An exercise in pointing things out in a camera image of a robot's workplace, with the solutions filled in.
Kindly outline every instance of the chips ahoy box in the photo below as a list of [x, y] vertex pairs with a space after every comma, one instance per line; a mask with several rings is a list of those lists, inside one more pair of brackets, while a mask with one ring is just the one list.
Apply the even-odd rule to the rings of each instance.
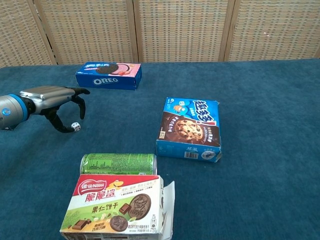
[[80, 87], [136, 90], [142, 77], [141, 64], [89, 61], [75, 74]]
[[218, 104], [167, 97], [156, 140], [157, 155], [217, 162], [222, 157]]

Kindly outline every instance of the soda can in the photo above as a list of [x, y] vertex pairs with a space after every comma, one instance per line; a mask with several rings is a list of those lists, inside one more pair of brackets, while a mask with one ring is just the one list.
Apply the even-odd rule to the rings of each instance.
[[157, 156], [152, 153], [85, 154], [80, 174], [157, 175]]

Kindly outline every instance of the woven panel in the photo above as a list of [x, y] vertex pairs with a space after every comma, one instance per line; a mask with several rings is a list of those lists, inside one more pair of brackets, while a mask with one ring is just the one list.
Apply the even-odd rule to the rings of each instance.
[[51, 65], [26, 0], [0, 1], [0, 67]]
[[227, 6], [228, 0], [138, 1], [139, 59], [142, 55], [144, 62], [218, 61]]
[[39, 0], [59, 64], [132, 62], [125, 0]]
[[242, 0], [229, 61], [313, 58], [320, 0]]

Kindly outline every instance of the nestle cookie box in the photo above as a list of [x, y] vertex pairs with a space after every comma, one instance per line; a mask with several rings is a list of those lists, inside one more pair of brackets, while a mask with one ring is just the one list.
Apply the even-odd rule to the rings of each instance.
[[75, 74], [80, 87], [136, 90], [142, 78], [140, 64], [89, 61]]
[[167, 97], [156, 140], [157, 155], [217, 162], [222, 156], [218, 104]]
[[67, 240], [170, 239], [174, 182], [165, 188], [158, 175], [82, 174], [60, 232]]

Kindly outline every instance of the teal carpet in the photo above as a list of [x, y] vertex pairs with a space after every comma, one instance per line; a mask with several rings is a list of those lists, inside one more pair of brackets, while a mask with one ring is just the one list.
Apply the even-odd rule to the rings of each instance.
[[[79, 65], [0, 69], [0, 96], [77, 87]], [[320, 59], [145, 63], [137, 91], [90, 88], [86, 116], [33, 115], [0, 131], [0, 239], [62, 240], [59, 229], [87, 153], [155, 153], [167, 96], [220, 102], [218, 163], [159, 157], [175, 181], [173, 240], [320, 239]]]

